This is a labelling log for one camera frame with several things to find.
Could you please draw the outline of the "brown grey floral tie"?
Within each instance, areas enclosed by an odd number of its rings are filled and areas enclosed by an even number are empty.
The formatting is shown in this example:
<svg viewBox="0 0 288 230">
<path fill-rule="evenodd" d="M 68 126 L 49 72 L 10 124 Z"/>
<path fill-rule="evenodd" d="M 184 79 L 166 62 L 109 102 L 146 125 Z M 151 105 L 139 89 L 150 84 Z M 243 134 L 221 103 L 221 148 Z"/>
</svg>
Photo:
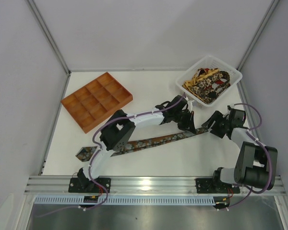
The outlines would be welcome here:
<svg viewBox="0 0 288 230">
<path fill-rule="evenodd" d="M 160 136 L 156 138 L 148 138 L 148 139 L 142 139 L 142 140 L 135 140 L 135 141 L 129 141 L 127 145 L 125 145 L 120 150 L 116 150 L 111 157 L 125 155 L 137 151 L 141 151 L 144 149 L 154 148 L 157 146 L 165 145 L 171 142 L 179 141 L 186 138 L 191 138 L 203 133 L 208 132 L 208 129 L 205 127 L 197 128 L 196 134 L 184 131 L 180 133 Z M 92 147 L 82 147 L 79 152 L 75 155 L 78 160 L 81 162 L 87 162 L 90 160 L 90 158 L 93 156 L 93 153 L 97 149 L 97 146 Z"/>
</svg>

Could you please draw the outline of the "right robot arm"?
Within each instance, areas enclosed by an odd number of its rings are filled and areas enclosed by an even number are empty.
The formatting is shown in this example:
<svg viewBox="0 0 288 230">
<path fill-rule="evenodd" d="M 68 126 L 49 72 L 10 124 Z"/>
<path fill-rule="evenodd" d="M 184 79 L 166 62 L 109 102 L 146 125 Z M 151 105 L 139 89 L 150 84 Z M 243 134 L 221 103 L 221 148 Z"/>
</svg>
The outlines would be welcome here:
<svg viewBox="0 0 288 230">
<path fill-rule="evenodd" d="M 226 115 L 215 111 L 202 128 L 219 138 L 228 137 L 240 149 L 235 167 L 219 167 L 214 171 L 214 182 L 242 185 L 260 194 L 275 184 L 278 151 L 254 137 L 244 126 L 245 120 L 245 111 L 229 108 Z"/>
</svg>

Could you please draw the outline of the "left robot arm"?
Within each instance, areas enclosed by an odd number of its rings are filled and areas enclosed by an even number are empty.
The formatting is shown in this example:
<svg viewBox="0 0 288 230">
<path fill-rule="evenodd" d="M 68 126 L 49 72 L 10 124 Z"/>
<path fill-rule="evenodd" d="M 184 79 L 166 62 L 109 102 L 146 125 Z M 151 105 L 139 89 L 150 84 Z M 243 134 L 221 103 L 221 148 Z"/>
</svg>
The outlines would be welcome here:
<svg viewBox="0 0 288 230">
<path fill-rule="evenodd" d="M 130 141 L 130 137 L 137 128 L 163 125 L 170 122 L 177 124 L 179 133 L 160 138 L 150 138 Z M 112 117 L 98 130 L 99 141 L 94 140 L 95 146 L 83 147 L 76 157 L 87 162 L 77 173 L 77 182 L 84 191 L 101 188 L 97 181 L 100 171 L 106 161 L 113 155 L 123 155 L 166 142 L 195 136 L 199 130 L 195 128 L 194 112 L 189 109 L 187 100 L 183 96 L 176 96 L 172 101 L 156 105 L 151 111 L 140 114 L 127 114 L 117 110 Z"/>
</svg>

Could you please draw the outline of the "dark floral tie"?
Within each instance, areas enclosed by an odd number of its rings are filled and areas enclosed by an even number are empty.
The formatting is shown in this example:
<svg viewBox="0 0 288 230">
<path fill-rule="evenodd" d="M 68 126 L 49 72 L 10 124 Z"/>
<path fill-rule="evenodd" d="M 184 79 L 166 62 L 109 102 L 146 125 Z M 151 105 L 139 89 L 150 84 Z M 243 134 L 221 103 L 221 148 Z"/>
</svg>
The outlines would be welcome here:
<svg viewBox="0 0 288 230">
<path fill-rule="evenodd" d="M 214 102 L 223 91 L 230 86 L 230 75 L 226 71 L 215 69 L 202 75 L 196 81 L 192 80 L 187 89 L 206 104 Z"/>
</svg>

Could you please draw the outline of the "white plastic basket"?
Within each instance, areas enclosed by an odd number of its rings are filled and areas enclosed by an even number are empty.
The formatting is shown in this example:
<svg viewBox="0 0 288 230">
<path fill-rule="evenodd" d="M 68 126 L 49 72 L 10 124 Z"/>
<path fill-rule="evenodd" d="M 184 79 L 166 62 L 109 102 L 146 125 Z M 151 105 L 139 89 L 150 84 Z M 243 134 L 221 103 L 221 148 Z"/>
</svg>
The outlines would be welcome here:
<svg viewBox="0 0 288 230">
<path fill-rule="evenodd" d="M 212 107 L 242 79 L 242 73 L 214 57 L 205 56 L 175 81 L 187 97 L 204 107 Z"/>
</svg>

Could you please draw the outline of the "yellow patterned tie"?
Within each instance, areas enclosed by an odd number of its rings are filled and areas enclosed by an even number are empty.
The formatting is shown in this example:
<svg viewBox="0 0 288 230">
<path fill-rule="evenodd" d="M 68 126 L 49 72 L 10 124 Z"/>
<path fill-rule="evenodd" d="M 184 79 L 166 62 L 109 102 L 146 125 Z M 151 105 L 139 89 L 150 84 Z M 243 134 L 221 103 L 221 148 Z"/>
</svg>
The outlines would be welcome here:
<svg viewBox="0 0 288 230">
<path fill-rule="evenodd" d="M 212 85 L 212 78 L 214 75 L 219 73 L 219 68 L 209 69 L 209 68 L 200 68 L 194 74 L 191 80 L 186 80 L 182 85 L 183 88 L 191 88 L 191 87 L 199 87 L 199 88 L 207 88 Z"/>
</svg>

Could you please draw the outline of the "red tie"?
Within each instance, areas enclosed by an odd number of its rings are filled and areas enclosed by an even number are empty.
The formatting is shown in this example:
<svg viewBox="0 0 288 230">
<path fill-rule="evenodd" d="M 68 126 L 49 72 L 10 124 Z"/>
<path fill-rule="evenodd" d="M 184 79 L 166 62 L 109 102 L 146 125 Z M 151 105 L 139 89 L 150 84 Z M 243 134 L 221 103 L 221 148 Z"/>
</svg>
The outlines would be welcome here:
<svg viewBox="0 0 288 230">
<path fill-rule="evenodd" d="M 200 95 L 208 95 L 209 93 L 218 94 L 218 90 L 230 85 L 230 75 L 226 71 L 219 70 L 219 73 L 213 76 L 212 85 L 207 88 L 197 87 L 197 92 Z"/>
</svg>

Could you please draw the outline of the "orange compartment tray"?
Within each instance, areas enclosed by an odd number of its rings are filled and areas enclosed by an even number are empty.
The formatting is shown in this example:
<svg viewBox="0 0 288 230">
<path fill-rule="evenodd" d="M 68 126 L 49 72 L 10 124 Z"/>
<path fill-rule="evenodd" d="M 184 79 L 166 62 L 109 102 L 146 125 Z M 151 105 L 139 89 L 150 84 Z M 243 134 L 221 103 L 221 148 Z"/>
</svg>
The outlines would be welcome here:
<svg viewBox="0 0 288 230">
<path fill-rule="evenodd" d="M 105 72 L 63 98 L 61 104 L 82 131 L 88 133 L 132 100 L 133 95 Z"/>
</svg>

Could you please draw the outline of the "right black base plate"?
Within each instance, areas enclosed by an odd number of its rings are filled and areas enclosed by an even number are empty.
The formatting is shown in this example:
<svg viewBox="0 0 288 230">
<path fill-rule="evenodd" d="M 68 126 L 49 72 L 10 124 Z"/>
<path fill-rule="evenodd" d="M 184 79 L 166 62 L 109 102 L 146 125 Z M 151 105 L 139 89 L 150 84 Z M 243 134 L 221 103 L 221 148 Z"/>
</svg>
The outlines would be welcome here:
<svg viewBox="0 0 288 230">
<path fill-rule="evenodd" d="M 231 184 L 217 182 L 212 178 L 195 179 L 196 191 L 198 194 L 239 194 L 240 188 Z"/>
</svg>

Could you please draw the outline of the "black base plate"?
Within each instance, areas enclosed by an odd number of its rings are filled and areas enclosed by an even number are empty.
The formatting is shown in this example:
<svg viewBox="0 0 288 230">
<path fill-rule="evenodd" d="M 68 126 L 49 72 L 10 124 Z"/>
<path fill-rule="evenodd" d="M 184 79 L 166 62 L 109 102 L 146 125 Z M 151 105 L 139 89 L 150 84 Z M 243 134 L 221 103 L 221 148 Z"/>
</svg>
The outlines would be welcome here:
<svg viewBox="0 0 288 230">
<path fill-rule="evenodd" d="M 196 191 L 198 194 L 239 194 L 240 188 L 231 184 L 217 182 L 212 178 L 195 179 Z"/>
<path fill-rule="evenodd" d="M 96 183 L 105 187 L 105 189 L 110 192 L 111 179 L 99 177 L 96 179 Z M 80 180 L 77 177 L 71 178 L 69 182 L 69 193 L 99 193 L 100 188 L 94 182 L 88 181 L 86 187 L 83 187 L 80 183 Z"/>
</svg>

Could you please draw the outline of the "aluminium mounting rail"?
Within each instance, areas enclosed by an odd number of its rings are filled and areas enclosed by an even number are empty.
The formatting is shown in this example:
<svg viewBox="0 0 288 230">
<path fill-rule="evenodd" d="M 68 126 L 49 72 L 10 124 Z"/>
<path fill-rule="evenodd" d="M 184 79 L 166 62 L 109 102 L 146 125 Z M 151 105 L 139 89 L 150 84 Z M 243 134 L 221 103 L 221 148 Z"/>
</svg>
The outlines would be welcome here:
<svg viewBox="0 0 288 230">
<path fill-rule="evenodd" d="M 69 182 L 75 176 L 30 176 L 25 195 L 105 195 L 99 193 L 69 193 Z M 108 176 L 111 179 L 109 195 L 113 196 L 245 196 L 249 190 L 240 188 L 239 194 L 198 194 L 195 176 Z"/>
</svg>

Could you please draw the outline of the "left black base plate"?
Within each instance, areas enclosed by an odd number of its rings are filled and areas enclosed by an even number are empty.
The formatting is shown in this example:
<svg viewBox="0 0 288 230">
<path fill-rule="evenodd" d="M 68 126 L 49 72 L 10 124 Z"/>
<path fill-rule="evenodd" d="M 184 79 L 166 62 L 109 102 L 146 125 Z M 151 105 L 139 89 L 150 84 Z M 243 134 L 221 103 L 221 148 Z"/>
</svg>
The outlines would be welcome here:
<svg viewBox="0 0 288 230">
<path fill-rule="evenodd" d="M 99 177 L 96 179 L 96 183 L 105 187 L 105 189 L 110 192 L 111 179 Z M 99 193 L 100 188 L 94 182 L 88 181 L 86 187 L 83 187 L 80 183 L 80 180 L 77 177 L 71 178 L 69 182 L 69 193 Z"/>
</svg>

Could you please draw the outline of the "right aluminium frame post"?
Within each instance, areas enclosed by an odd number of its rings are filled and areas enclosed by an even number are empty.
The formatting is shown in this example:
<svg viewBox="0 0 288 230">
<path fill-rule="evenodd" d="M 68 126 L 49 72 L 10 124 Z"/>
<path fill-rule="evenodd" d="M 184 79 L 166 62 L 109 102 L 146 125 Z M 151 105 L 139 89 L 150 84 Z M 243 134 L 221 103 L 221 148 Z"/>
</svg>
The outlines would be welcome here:
<svg viewBox="0 0 288 230">
<path fill-rule="evenodd" d="M 245 62 L 247 61 L 249 55 L 251 54 L 252 50 L 254 49 L 256 43 L 258 42 L 258 40 L 260 39 L 262 33 L 264 32 L 266 26 L 268 25 L 271 17 L 273 16 L 275 10 L 277 9 L 278 5 L 280 4 L 280 0 L 272 0 L 271 4 L 269 5 L 266 13 L 264 14 L 264 17 L 262 18 L 258 28 L 255 31 L 254 36 L 251 39 L 251 42 L 249 43 L 245 53 L 243 54 L 238 66 L 237 66 L 237 70 L 240 71 Z"/>
</svg>

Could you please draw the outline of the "aluminium frame post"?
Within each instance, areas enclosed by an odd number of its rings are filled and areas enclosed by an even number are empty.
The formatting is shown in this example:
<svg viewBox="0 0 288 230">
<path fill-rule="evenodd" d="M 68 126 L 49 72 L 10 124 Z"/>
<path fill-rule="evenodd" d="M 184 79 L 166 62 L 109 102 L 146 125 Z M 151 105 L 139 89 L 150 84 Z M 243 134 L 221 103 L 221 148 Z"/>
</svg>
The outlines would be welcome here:
<svg viewBox="0 0 288 230">
<path fill-rule="evenodd" d="M 277 9 L 278 5 L 280 4 L 280 0 L 272 0 L 271 4 L 269 5 L 266 13 L 264 14 L 264 17 L 262 18 L 258 28 L 255 31 L 254 36 L 251 39 L 251 42 L 249 43 L 245 53 L 243 54 L 238 66 L 237 66 L 237 70 L 240 71 L 245 62 L 247 61 L 249 55 L 251 54 L 252 50 L 254 49 L 256 43 L 258 42 L 258 40 L 260 39 L 262 33 L 264 32 L 266 26 L 268 25 L 271 17 L 273 16 L 275 10 Z"/>
<path fill-rule="evenodd" d="M 34 0 L 25 0 L 25 3 L 27 4 L 29 10 L 31 11 L 34 19 L 37 22 L 37 25 L 39 26 L 42 34 L 44 35 L 47 43 L 49 44 L 53 54 L 55 55 L 56 59 L 58 60 L 60 66 L 64 70 L 67 76 L 70 76 L 70 69 L 68 68 L 68 65 L 43 17 L 41 14 L 41 11 L 39 10 L 36 2 Z"/>
</svg>

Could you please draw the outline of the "left aluminium frame post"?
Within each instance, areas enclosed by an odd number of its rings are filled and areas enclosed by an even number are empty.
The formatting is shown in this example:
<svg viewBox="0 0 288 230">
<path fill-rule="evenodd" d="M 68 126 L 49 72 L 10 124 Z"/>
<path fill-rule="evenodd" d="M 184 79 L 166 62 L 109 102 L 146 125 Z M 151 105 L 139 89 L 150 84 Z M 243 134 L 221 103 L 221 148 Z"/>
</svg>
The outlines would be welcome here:
<svg viewBox="0 0 288 230">
<path fill-rule="evenodd" d="M 49 44 L 53 54 L 55 55 L 56 59 L 58 60 L 60 66 L 64 70 L 67 76 L 70 76 L 70 69 L 68 68 L 68 65 L 43 17 L 41 14 L 41 11 L 39 10 L 36 2 L 34 0 L 25 0 L 25 3 L 27 4 L 29 10 L 31 11 L 34 19 L 37 22 L 37 25 L 39 26 L 42 34 L 44 35 L 47 43 Z"/>
</svg>

